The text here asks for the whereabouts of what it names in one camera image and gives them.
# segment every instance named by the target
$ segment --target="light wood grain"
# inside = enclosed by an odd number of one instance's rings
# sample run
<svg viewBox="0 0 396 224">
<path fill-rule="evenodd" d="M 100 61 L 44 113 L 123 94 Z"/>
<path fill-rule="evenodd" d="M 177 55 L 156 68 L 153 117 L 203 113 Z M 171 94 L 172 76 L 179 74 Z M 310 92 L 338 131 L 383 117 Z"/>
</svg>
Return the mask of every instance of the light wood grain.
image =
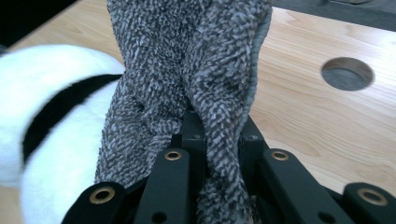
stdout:
<svg viewBox="0 0 396 224">
<path fill-rule="evenodd" d="M 121 61 L 105 0 L 83 0 L 12 49 L 71 44 Z M 396 195 L 396 34 L 275 8 L 259 61 L 250 115 L 270 147 L 289 150 L 324 186 L 367 182 Z M 375 82 L 339 91 L 321 66 L 334 57 L 368 63 Z"/>
</svg>

